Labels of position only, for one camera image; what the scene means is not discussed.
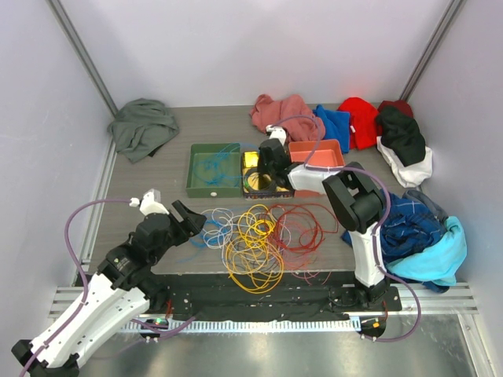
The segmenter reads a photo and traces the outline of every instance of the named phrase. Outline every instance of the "red cloth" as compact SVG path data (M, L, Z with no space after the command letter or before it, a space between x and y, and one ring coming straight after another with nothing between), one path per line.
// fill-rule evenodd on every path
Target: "red cloth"
M402 114L409 116L410 118L414 117L414 113L412 112L412 108L410 105L404 100L398 101L382 101L379 107L377 108L378 112L381 112L383 108L386 106L395 106Z
M377 136L382 134L382 130L377 132L378 125L375 121L379 112L369 102L358 97L351 97L346 99L337 110L351 114L350 148L365 149L377 144Z
M280 119L291 115L307 115L315 118L313 112L307 107L302 97L294 94L282 101L274 101L267 94L257 98L255 106L250 111L251 122L259 131L266 133L266 127L275 124ZM321 139L325 136L323 121L316 118L321 127ZM279 125L287 132L287 141L309 141L318 139L318 128L309 119L290 119Z

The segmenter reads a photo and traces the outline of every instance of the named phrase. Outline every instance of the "white cloth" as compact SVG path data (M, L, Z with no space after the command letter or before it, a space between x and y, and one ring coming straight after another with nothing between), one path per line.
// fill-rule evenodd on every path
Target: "white cloth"
M393 149L385 147L380 142L380 136L377 137L377 149L383 155L384 160L391 167L393 175L398 183L403 187L416 187L426 178L430 178L433 173L433 151L426 147L426 155L420 163L414 163L404 167L402 161L393 152Z

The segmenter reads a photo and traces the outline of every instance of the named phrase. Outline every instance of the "wall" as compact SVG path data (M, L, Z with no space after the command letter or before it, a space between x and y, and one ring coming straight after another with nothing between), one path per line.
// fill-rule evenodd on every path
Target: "wall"
M425 188L464 225L468 257L460 276L490 327L494 356L503 354L501 14L503 2L466 2L411 99L434 151Z
M71 281L64 223L94 194L111 116L44 1L5 4L0 35L0 374L13 376L10 348L43 331Z
M64 0L118 106L399 97L448 0Z

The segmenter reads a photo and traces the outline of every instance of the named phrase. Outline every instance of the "green cloth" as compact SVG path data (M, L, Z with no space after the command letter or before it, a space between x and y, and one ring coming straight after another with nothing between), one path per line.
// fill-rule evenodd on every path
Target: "green cloth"
M162 102L140 98L120 109L108 132L116 152L136 163L178 135L180 128Z

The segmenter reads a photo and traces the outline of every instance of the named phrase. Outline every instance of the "turquoise cloth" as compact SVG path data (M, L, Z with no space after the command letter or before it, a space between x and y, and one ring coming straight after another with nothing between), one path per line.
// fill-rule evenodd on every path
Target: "turquoise cloth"
M455 216L445 222L447 233L422 252L388 263L393 274L416 281L432 281L437 285L456 285L455 273L467 254L463 226Z

